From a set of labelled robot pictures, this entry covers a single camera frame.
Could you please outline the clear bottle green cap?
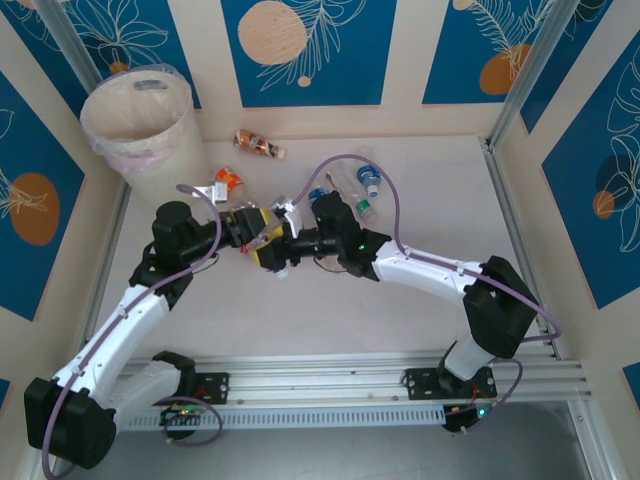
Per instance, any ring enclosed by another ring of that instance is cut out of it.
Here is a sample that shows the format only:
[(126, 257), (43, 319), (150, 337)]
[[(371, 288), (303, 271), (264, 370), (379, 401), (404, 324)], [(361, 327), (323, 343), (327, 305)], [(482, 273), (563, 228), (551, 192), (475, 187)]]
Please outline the clear bottle green cap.
[(347, 195), (345, 197), (340, 196), (354, 209), (363, 222), (367, 224), (373, 223), (377, 219), (377, 211), (362, 193), (361, 188), (346, 173), (342, 172), (342, 174)]

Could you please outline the clear bottle blue label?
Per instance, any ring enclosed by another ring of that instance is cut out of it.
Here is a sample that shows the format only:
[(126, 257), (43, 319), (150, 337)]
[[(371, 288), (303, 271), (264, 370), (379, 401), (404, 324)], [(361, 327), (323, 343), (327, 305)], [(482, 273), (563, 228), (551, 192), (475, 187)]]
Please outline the clear bottle blue label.
[(376, 167), (366, 164), (356, 171), (356, 177), (370, 198), (375, 198), (379, 194), (381, 175)]

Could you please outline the orange label plastic bottle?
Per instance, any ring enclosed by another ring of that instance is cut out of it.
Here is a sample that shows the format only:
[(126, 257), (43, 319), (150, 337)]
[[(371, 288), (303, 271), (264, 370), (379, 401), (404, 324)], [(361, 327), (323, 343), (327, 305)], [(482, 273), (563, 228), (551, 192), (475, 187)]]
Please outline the orange label plastic bottle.
[(229, 202), (239, 203), (247, 197), (246, 185), (239, 174), (229, 167), (221, 168), (215, 175), (215, 179), (224, 182), (227, 186), (227, 199)]

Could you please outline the brown patterned plastic bottle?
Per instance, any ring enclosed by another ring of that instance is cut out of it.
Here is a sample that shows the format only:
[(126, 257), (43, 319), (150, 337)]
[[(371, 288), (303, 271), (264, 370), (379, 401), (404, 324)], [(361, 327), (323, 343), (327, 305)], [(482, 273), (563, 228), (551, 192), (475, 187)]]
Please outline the brown patterned plastic bottle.
[(283, 160), (287, 153), (284, 148), (275, 145), (258, 134), (244, 129), (240, 129), (235, 132), (233, 145), (236, 148), (249, 153), (279, 160)]

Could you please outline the white plastic waste bin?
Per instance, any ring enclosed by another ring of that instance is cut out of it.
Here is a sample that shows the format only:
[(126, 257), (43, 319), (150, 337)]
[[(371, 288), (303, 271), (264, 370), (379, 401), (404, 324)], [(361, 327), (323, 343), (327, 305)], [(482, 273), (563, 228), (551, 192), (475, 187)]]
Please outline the white plastic waste bin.
[(205, 186), (211, 179), (204, 144), (195, 115), (192, 128), (186, 134), (177, 150), (166, 163), (157, 169), (132, 174), (122, 174), (116, 170), (130, 186), (132, 192), (153, 208), (161, 204), (187, 198), (177, 189), (179, 184)]

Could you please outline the clear plastic bin liner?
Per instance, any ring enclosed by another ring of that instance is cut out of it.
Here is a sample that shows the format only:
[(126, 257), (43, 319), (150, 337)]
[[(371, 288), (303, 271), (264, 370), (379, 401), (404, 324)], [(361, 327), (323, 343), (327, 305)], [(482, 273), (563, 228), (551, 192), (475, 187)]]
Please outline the clear plastic bin liner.
[(194, 120), (191, 85), (165, 63), (135, 67), (103, 80), (80, 113), (94, 152), (122, 174), (162, 166)]

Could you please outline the small controller board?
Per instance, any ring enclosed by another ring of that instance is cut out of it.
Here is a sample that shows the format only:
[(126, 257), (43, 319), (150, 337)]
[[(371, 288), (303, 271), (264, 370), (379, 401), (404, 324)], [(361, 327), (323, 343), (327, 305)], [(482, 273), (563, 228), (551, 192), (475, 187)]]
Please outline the small controller board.
[(444, 407), (443, 428), (453, 434), (466, 434), (476, 424), (486, 418), (494, 409), (493, 405), (451, 405)]
[(205, 412), (204, 408), (193, 405), (170, 405), (160, 413), (160, 426), (196, 426)]

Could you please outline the grey metal sheet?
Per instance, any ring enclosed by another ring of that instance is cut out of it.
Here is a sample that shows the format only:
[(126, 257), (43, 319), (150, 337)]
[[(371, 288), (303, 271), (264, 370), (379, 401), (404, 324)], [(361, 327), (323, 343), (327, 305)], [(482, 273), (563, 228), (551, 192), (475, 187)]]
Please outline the grey metal sheet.
[(227, 431), (178, 448), (125, 433), (65, 480), (593, 480), (564, 404), (513, 403), (468, 435), (439, 426)]

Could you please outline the aluminium side rail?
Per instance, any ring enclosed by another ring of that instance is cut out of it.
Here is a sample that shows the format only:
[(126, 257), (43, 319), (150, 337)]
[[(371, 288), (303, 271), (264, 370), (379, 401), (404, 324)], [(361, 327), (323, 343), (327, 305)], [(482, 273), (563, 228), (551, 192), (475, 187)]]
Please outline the aluminium side rail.
[(131, 188), (124, 181), (120, 181), (115, 204), (107, 218), (106, 233), (100, 244), (98, 253), (98, 263), (89, 286), (87, 299), (81, 310), (79, 326), (74, 336), (72, 344), (71, 359), (74, 360), (77, 354), (91, 340), (96, 329), (101, 305), (104, 299), (109, 274), (112, 268), (117, 243), (122, 230), (126, 210), (131, 196)]
[(509, 233), (515, 257), (520, 268), (524, 282), (534, 294), (541, 306), (544, 306), (544, 296), (540, 293), (539, 285), (530, 261), (529, 252), (521, 231), (521, 222), (518, 212), (513, 202), (509, 186), (506, 182), (498, 157), (490, 149), (489, 141), (484, 138), (479, 139), (480, 147), (485, 158), (489, 175), (493, 182), (494, 190), (500, 205), (506, 228)]

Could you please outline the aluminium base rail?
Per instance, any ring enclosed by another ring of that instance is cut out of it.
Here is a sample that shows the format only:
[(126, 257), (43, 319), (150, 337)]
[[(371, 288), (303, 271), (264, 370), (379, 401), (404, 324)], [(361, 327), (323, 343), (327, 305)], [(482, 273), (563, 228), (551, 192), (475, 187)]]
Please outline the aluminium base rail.
[[(197, 357), (196, 370), (230, 375), (227, 405), (246, 408), (344, 407), (406, 403), (401, 377), (408, 368), (434, 367), (442, 350), (368, 354)], [(581, 363), (561, 360), (549, 346), (516, 354), (522, 379), (513, 402), (588, 400)]]

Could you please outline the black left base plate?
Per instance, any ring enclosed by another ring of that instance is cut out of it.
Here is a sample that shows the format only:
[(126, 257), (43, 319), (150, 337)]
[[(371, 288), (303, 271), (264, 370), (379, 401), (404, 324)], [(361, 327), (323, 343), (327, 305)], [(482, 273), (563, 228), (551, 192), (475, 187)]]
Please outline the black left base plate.
[(209, 405), (225, 405), (229, 394), (228, 373), (197, 373), (192, 397)]

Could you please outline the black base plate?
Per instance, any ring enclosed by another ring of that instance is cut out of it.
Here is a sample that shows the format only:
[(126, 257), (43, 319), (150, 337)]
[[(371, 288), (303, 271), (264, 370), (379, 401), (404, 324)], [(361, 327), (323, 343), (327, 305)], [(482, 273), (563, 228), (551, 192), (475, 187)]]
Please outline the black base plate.
[(197, 373), (192, 397), (209, 405), (225, 405), (229, 394), (228, 373)]
[(493, 399), (498, 395), (489, 367), (482, 367), (470, 380), (460, 380), (445, 369), (409, 368), (401, 384), (410, 400), (471, 400), (477, 396)]

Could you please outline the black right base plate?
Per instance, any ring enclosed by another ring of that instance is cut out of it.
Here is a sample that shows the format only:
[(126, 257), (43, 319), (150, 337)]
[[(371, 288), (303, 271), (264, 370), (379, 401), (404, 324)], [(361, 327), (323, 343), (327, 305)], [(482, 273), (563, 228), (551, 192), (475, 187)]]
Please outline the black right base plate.
[(445, 369), (409, 368), (401, 384), (410, 400), (471, 400), (477, 396), (493, 399), (498, 395), (489, 367), (482, 367), (470, 380), (460, 380)]

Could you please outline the aluminium frame post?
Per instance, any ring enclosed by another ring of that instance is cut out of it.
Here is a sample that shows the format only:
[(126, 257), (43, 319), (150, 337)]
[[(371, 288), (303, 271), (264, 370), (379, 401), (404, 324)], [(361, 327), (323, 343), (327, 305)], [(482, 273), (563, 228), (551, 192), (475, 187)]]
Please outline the aluminium frame post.
[(528, 56), (517, 75), (499, 115), (486, 138), (487, 151), (495, 154), (506, 139), (516, 117), (529, 97), (565, 27), (573, 16), (580, 0), (554, 0), (549, 16), (541, 25)]
[(91, 94), (102, 82), (102, 76), (62, 3), (58, 0), (33, 0), (33, 3), (84, 90)]

